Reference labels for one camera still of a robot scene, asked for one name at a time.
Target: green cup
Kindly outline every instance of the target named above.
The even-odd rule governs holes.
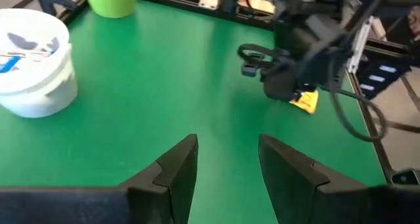
[[[88,0],[95,13],[106,18],[122,18],[134,12],[136,0]]]

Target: green table surface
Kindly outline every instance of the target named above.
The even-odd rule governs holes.
[[[128,18],[87,9],[69,29],[79,95],[47,118],[0,109],[0,185],[116,185],[189,133],[199,140],[190,223],[276,222],[261,133],[366,185],[385,182],[372,144],[341,127],[325,92],[309,115],[241,75],[238,46],[272,47],[271,32],[140,0]],[[341,101],[366,131],[356,101]]]

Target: yellow sponge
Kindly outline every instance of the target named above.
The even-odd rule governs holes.
[[[318,91],[304,92],[303,95],[297,101],[290,101],[291,104],[302,108],[309,114],[315,113],[316,104],[318,102]]]

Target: black cable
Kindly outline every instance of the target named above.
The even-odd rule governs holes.
[[[395,29],[395,27],[401,22],[401,20],[403,20],[403,17],[400,17],[398,19],[396,19],[390,26],[389,28],[387,28],[387,30],[385,31],[385,34],[382,35],[379,39],[383,40],[384,38],[387,37],[387,34],[389,34],[389,32],[393,31],[393,29]]]
[[[255,9],[251,6],[251,2],[249,0],[245,0],[247,3],[249,11],[251,11],[251,18],[254,18],[255,16]]]
[[[333,73],[336,57],[337,57],[337,53],[332,53],[331,60],[329,61],[329,65],[328,65],[328,88],[329,88],[329,97],[331,99],[331,103],[334,107],[335,113],[336,113],[341,125],[343,125],[343,127],[351,135],[353,135],[354,137],[359,138],[363,141],[373,142],[373,141],[381,140],[388,132],[387,119],[385,118],[385,115],[382,113],[381,109],[379,109],[376,104],[367,100],[365,97],[337,88],[337,86],[334,84],[334,73]],[[364,103],[366,106],[370,106],[372,108],[372,110],[378,116],[379,125],[381,126],[381,128],[379,130],[379,133],[372,136],[372,137],[359,133],[354,128],[354,126],[347,120],[347,117],[345,116],[345,113],[343,112],[343,108],[340,105],[339,99],[337,98],[337,93],[342,94],[342,95],[346,95],[348,97],[352,97],[353,99],[356,99],[356,100]]]
[[[353,17],[348,21],[345,26],[345,30],[349,32],[341,42],[340,47],[347,46],[351,41],[356,32],[360,29],[362,24],[374,15],[379,6],[382,5],[386,0],[364,0],[363,4],[358,7]]]

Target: white container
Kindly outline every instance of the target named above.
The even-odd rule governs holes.
[[[77,96],[77,83],[64,23],[27,9],[0,9],[0,23],[0,51],[54,52],[41,62],[21,63],[18,70],[1,73],[0,104],[26,118],[49,116],[67,107]]]

